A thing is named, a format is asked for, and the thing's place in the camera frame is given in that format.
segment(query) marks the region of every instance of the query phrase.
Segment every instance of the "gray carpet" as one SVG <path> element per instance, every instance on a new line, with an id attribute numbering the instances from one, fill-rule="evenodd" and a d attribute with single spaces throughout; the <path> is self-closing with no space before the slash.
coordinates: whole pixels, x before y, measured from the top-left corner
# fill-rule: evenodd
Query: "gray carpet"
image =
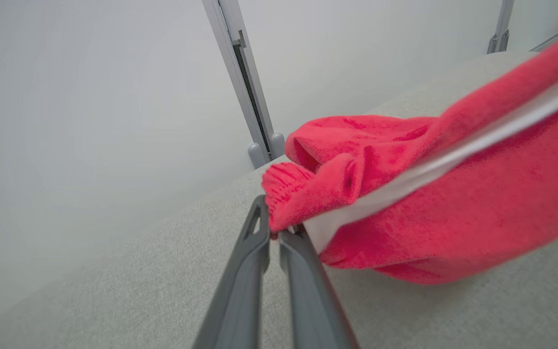
<path id="1" fill-rule="evenodd" d="M 468 62 L 375 112 L 437 115 L 527 57 L 505 53 Z M 0 348 L 190 347 L 250 204 L 262 194 L 264 170 L 26 298 L 0 316 Z M 263 348 L 291 346 L 278 256 L 273 242 L 263 286 Z M 363 348 L 558 348 L 558 241 L 451 285 L 411 285 L 372 271 L 328 275 Z"/>

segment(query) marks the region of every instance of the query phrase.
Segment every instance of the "gray tongs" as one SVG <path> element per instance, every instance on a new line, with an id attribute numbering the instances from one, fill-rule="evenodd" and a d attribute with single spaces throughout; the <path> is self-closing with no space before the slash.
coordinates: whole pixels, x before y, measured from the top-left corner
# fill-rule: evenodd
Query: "gray tongs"
<path id="1" fill-rule="evenodd" d="M 254 232 L 259 220 L 259 231 Z M 278 234 L 281 269 L 288 276 L 297 349 L 357 348 L 328 277 L 304 227 Z M 194 349 L 260 347 L 262 274 L 270 258 L 264 196 L 257 197 L 212 298 Z"/>

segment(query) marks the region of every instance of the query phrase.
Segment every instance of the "red cloth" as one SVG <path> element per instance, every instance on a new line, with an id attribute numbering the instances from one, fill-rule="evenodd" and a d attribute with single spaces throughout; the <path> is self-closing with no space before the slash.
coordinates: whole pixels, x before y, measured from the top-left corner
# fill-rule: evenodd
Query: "red cloth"
<path id="1" fill-rule="evenodd" d="M 296 164 L 273 165 L 263 175 L 270 228 L 278 231 L 354 203 L 557 81 L 558 43 L 440 117 L 337 116 L 304 124 L 285 146 Z M 320 258 L 332 267 L 372 268 L 436 284 L 557 237 L 558 112 L 469 157 L 393 206 L 344 225 Z"/>

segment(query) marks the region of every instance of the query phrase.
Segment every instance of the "white panel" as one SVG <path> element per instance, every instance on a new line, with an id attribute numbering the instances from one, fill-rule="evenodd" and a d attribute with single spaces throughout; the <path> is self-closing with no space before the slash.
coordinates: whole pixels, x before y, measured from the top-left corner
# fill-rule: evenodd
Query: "white panel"
<path id="1" fill-rule="evenodd" d="M 239 0 L 275 132 L 358 114 L 487 51 L 501 0 Z"/>
<path id="2" fill-rule="evenodd" d="M 0 1 L 0 313 L 252 170 L 250 143 L 201 0 Z"/>
<path id="3" fill-rule="evenodd" d="M 529 51 L 558 33 L 558 0 L 514 0 L 507 51 Z"/>

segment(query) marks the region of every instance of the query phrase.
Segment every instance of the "white stripe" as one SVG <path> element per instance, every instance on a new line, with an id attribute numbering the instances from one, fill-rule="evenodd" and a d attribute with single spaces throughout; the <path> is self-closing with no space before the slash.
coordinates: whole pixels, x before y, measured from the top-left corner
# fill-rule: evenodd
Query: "white stripe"
<path id="1" fill-rule="evenodd" d="M 458 166 L 467 157 L 532 126 L 558 111 L 558 83 L 462 142 L 435 157 L 417 163 L 382 187 L 360 197 L 350 206 L 325 212 L 304 221 L 319 253 L 337 229 L 391 206 Z"/>

